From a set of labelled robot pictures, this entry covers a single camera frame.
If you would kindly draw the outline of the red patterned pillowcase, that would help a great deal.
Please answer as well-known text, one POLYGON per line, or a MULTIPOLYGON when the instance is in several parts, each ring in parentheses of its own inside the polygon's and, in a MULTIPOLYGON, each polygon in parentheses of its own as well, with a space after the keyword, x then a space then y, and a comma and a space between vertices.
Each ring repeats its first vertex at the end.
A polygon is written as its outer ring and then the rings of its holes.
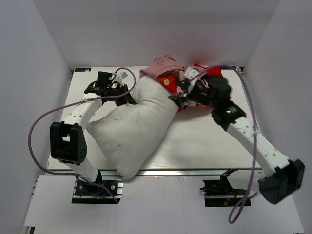
POLYGON ((174 116, 182 109, 169 99, 183 89, 177 85, 189 66, 180 65, 170 54, 158 56, 147 68, 139 71, 136 87, 131 97, 140 105, 140 111, 148 114, 174 116))

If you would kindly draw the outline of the white pillow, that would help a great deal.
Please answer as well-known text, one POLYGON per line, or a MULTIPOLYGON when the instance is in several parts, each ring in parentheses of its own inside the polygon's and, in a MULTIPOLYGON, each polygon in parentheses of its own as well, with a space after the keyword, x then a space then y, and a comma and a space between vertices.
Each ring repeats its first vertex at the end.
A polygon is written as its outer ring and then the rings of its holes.
POLYGON ((178 112, 170 93, 149 75, 139 79, 131 96, 135 104, 116 107, 86 127, 125 180, 137 174, 178 112))

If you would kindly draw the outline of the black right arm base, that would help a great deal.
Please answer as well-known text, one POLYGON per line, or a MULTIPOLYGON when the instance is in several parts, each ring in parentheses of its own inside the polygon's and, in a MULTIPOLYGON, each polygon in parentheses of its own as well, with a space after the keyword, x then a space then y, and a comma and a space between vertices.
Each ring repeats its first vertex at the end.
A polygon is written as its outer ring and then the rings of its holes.
POLYGON ((234 189, 221 180, 204 180, 199 189, 204 195, 205 207, 234 207, 246 191, 234 189))

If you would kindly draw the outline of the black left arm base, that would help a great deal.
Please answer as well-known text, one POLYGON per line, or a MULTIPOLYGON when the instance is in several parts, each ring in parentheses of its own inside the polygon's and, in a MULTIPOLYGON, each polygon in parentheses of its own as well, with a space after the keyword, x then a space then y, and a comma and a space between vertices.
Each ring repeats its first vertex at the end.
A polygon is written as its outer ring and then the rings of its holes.
POLYGON ((117 205, 115 199, 119 202, 123 193, 124 182, 116 176, 103 176, 104 188, 93 186, 83 180, 76 179, 72 204, 93 204, 93 205, 117 205))

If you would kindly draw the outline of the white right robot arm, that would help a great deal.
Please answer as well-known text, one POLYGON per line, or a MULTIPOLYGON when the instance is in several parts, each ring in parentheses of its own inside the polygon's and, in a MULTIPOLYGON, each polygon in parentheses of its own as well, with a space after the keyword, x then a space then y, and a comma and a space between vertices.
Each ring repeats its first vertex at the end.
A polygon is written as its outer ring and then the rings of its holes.
POLYGON ((253 129, 247 114, 231 101, 232 89, 225 78, 213 78, 208 87, 193 85, 187 79, 180 85, 182 92, 169 99, 181 109, 186 109, 189 101, 211 108, 215 123, 240 142, 260 165, 264 178, 258 179, 259 192, 268 202, 277 204, 301 188, 304 163, 291 160, 253 129))

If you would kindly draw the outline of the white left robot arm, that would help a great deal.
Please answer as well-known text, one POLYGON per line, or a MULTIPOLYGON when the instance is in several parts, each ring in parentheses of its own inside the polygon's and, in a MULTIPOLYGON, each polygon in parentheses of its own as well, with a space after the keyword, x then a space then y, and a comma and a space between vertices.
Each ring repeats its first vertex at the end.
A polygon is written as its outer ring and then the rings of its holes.
POLYGON ((99 71, 97 80, 84 90, 81 103, 64 120, 50 126, 51 157, 71 168, 77 177, 88 180, 86 189, 94 195, 102 191, 103 182, 99 170, 87 158, 84 130, 105 102, 113 101, 116 106, 131 102, 130 90, 123 83, 127 76, 126 72, 99 71))

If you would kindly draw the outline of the blue left table label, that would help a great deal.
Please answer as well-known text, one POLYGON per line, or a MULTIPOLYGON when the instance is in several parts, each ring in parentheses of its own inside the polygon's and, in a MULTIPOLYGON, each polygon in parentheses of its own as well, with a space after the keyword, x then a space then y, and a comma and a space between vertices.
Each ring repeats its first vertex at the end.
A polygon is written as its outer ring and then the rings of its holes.
POLYGON ((86 68, 75 68, 74 72, 90 72, 91 67, 86 67, 86 68))

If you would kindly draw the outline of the aluminium table edge rail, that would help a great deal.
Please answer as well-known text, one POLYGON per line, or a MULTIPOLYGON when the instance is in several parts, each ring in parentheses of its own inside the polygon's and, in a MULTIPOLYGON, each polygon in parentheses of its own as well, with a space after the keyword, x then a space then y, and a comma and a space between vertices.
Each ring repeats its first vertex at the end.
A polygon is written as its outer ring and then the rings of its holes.
MULTIPOLYGON (((249 172, 250 169, 239 169, 240 171, 249 172)), ((51 170, 56 173, 71 173, 71 170, 51 170)), ((227 169, 221 170, 139 170, 135 176, 216 176, 226 172, 227 169)), ((120 176, 116 170, 101 170, 103 176, 120 176)), ((255 169, 255 173, 262 174, 261 169, 255 169)))

